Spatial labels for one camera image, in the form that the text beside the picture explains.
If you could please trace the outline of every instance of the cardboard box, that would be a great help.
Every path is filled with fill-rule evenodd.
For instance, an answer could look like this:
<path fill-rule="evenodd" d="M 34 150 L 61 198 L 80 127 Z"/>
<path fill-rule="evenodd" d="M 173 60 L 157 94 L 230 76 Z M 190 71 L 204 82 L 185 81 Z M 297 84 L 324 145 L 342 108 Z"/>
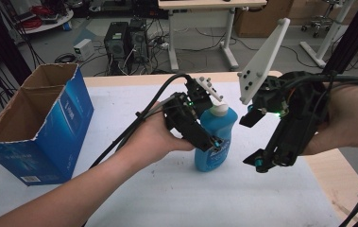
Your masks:
<path fill-rule="evenodd" d="M 0 113 L 0 164 L 26 185 L 70 180 L 93 112 L 77 64 L 39 66 Z"/>
<path fill-rule="evenodd" d="M 268 37 L 281 18 L 288 16 L 294 0 L 268 1 L 262 9 L 236 11 L 234 30 L 238 37 Z"/>

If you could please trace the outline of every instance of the white bottle cap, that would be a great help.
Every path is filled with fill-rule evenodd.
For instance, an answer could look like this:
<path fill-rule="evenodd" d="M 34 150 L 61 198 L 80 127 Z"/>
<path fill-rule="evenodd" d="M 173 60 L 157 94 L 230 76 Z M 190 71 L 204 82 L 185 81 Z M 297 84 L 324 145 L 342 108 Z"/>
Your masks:
<path fill-rule="evenodd" d="M 229 105 L 224 101 L 213 100 L 211 107 L 211 114 L 215 116 L 224 116 L 228 113 Z"/>

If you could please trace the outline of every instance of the white desk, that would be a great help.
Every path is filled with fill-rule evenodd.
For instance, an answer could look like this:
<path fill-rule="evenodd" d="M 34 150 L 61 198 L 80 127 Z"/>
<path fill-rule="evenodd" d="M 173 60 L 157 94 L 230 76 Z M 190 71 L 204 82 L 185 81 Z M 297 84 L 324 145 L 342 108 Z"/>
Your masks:
<path fill-rule="evenodd" d="M 237 7 L 259 7 L 265 5 L 265 0 L 182 0 L 182 1 L 161 1 L 159 8 L 169 10 L 169 60 L 173 72 L 178 72 L 179 65 L 175 51 L 174 28 L 186 27 L 225 27 L 225 40 L 220 43 L 224 55 L 230 63 L 230 70 L 238 68 L 238 63 L 233 57 L 229 48 L 232 23 L 235 8 Z M 213 11 L 198 11 L 187 13 L 175 13 L 175 9 L 227 9 Z"/>
<path fill-rule="evenodd" d="M 169 76 L 85 78 L 94 116 L 75 176 L 123 131 Z M 246 112 L 238 100 L 235 73 L 191 76 L 211 77 L 231 107 L 239 115 Z M 169 86 L 162 98 L 185 91 L 183 82 Z M 253 129 L 235 124 L 228 159 L 209 173 L 196 171 L 193 152 L 167 155 L 122 185 L 88 226 L 338 225 L 358 200 L 358 176 L 338 150 L 308 158 L 309 165 L 299 158 L 295 166 L 266 174 L 242 164 L 250 153 L 264 148 L 277 122 L 276 117 L 265 117 Z M 55 187 L 26 187 L 0 166 L 0 215 Z"/>

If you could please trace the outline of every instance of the desk leg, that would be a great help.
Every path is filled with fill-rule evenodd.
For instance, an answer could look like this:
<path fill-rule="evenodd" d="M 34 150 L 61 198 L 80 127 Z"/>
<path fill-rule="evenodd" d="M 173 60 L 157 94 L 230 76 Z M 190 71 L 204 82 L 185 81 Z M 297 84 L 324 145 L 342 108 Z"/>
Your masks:
<path fill-rule="evenodd" d="M 231 53 L 231 50 L 229 48 L 230 44 L 230 37 L 231 37 L 231 29 L 232 29 L 232 23 L 234 21 L 234 13 L 235 8 L 229 9 L 228 12 L 228 21 L 226 26 L 226 37 L 224 42 L 220 42 L 220 47 L 223 49 L 223 53 L 225 54 L 226 58 L 228 59 L 230 63 L 230 70 L 234 71 L 238 68 L 238 63 L 235 60 L 234 56 Z"/>
<path fill-rule="evenodd" d="M 174 73 L 177 73 L 179 71 L 179 64 L 178 59 L 176 57 L 176 50 L 175 50 L 175 44 L 174 44 L 174 33 L 175 30 L 173 28 L 173 17 L 174 13 L 173 10 L 169 10 L 169 60 L 170 60 L 170 68 Z"/>
<path fill-rule="evenodd" d="M 309 46 L 306 42 L 299 42 L 302 48 L 306 51 L 306 53 L 314 60 L 314 62 L 320 67 L 324 68 L 326 66 L 326 62 L 323 61 L 323 57 L 325 56 L 330 44 L 332 43 L 332 39 L 337 34 L 338 30 L 341 27 L 341 23 L 344 21 L 344 18 L 349 13 L 349 9 L 351 8 L 352 3 L 355 0 L 348 0 L 343 7 L 341 8 L 340 12 L 338 13 L 336 19 L 332 23 L 332 27 L 330 28 L 328 34 L 326 35 L 325 39 L 323 40 L 322 45 L 317 50 L 317 53 Z"/>

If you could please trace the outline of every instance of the floor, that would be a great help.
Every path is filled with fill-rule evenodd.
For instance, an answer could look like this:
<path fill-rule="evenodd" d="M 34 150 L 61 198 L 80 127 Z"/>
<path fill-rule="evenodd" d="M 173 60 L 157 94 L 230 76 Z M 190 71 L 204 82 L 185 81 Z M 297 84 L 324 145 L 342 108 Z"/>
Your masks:
<path fill-rule="evenodd" d="M 70 31 L 54 28 L 41 33 L 32 34 L 29 36 L 29 39 L 37 54 L 46 63 L 54 62 L 55 58 L 61 54 L 73 53 L 73 46 L 83 39 L 93 40 L 96 49 L 95 54 L 90 58 L 90 61 L 81 64 L 81 71 L 84 77 L 92 77 L 94 75 L 100 77 L 104 75 L 103 72 L 108 64 L 108 58 L 105 55 L 106 50 L 103 48 L 103 39 L 110 22 L 129 22 L 129 20 L 130 18 L 111 17 L 92 18 L 90 20 L 74 18 L 71 21 L 73 29 Z M 225 32 L 224 28 L 185 28 L 175 30 L 175 32 L 177 34 L 177 54 L 181 72 L 191 74 L 195 72 L 229 71 L 229 65 L 218 47 L 210 48 L 218 43 L 220 37 Z M 165 20 L 152 23 L 148 30 L 150 40 L 156 36 L 166 35 L 167 33 L 168 24 Z M 312 34 L 313 31 L 301 32 L 299 26 L 290 26 L 282 43 L 282 46 L 285 47 L 280 48 L 279 54 L 273 63 L 272 70 L 278 70 L 283 73 L 300 70 L 311 73 L 321 72 L 321 69 L 315 66 L 314 62 L 299 46 L 300 41 L 306 41 L 313 49 L 317 50 L 323 41 L 324 33 L 321 34 L 320 38 L 312 38 Z M 240 39 L 236 36 L 235 31 L 232 32 L 232 37 L 236 38 L 236 40 L 231 41 L 230 48 L 240 65 L 240 71 L 247 65 L 247 62 L 264 43 L 265 39 Z M 31 69 L 34 69 L 33 58 L 27 44 L 21 43 L 18 44 L 18 46 L 27 64 Z M 157 61 L 152 62 L 152 67 L 158 65 L 158 72 L 170 72 L 166 50 L 156 50 L 155 52 Z M 327 59 L 330 55 L 331 50 L 329 49 L 324 59 Z M 146 67 L 149 72 L 150 64 L 146 65 Z M 358 63 L 356 63 L 354 67 L 356 69 L 350 69 L 346 74 L 358 76 Z M 0 69 L 3 69 L 10 81 L 16 84 L 2 62 L 0 62 Z M 143 65 L 140 65 L 136 72 L 136 75 L 139 74 L 146 77 L 146 70 Z M 358 173 L 358 148 L 341 148 L 340 150 Z"/>

